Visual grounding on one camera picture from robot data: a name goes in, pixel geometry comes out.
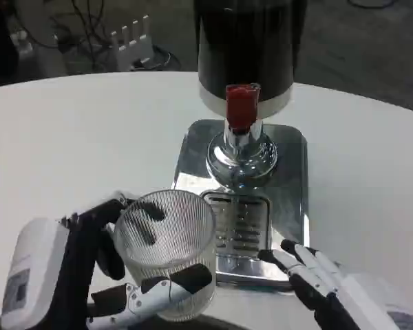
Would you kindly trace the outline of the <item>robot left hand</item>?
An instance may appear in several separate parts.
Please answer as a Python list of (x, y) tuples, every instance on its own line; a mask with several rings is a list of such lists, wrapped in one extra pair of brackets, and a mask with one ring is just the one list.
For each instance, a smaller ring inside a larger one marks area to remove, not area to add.
[(19, 233), (2, 329), (126, 329), (190, 319), (215, 289), (216, 220), (185, 190), (117, 192), (80, 214)]

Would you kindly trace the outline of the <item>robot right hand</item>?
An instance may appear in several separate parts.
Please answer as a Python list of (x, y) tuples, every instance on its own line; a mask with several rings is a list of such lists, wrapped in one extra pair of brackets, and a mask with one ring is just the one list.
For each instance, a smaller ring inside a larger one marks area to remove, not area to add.
[(288, 277), (321, 329), (413, 329), (413, 311), (382, 278), (352, 273), (319, 250), (284, 239), (257, 257)]

